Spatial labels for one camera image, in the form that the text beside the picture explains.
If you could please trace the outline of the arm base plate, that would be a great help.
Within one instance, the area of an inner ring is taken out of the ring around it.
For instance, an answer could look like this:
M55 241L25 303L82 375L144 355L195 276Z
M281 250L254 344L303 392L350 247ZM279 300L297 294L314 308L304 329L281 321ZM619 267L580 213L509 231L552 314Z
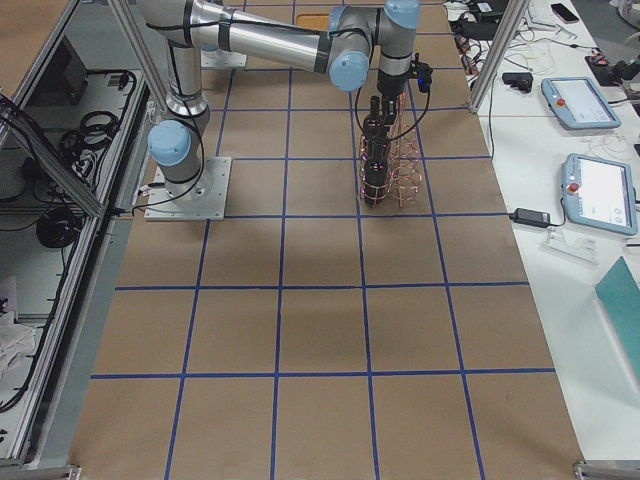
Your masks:
M220 49L201 51L201 68L203 70L244 69L246 64L247 56L245 54Z
M231 157L207 157L199 180L192 185L178 186L166 183L157 167L154 181L161 186L150 189L150 206L145 208L144 218L149 221L223 220L231 168Z

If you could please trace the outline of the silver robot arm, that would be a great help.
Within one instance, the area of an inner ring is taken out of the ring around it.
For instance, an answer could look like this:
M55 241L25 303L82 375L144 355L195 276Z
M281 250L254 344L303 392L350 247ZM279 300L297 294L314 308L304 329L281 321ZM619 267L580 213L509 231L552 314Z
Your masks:
M362 130L361 197L381 201L391 180L391 132L408 80L422 87L430 70L413 53L419 25L416 1L388 1L381 7L342 6L329 15L327 30L313 30L259 17L220 1L143 1L146 26L166 39L169 92L175 117L206 117L200 53L206 48L326 74L344 92L366 83L371 58L379 56L377 95L370 101Z

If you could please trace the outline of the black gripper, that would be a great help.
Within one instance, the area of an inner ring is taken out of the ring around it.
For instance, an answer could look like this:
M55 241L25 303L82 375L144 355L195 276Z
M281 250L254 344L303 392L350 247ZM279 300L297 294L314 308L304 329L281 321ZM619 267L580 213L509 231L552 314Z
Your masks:
M370 99L369 118L379 127L390 128L398 116L400 96L404 93L406 75L391 75L382 70L377 74L378 95Z

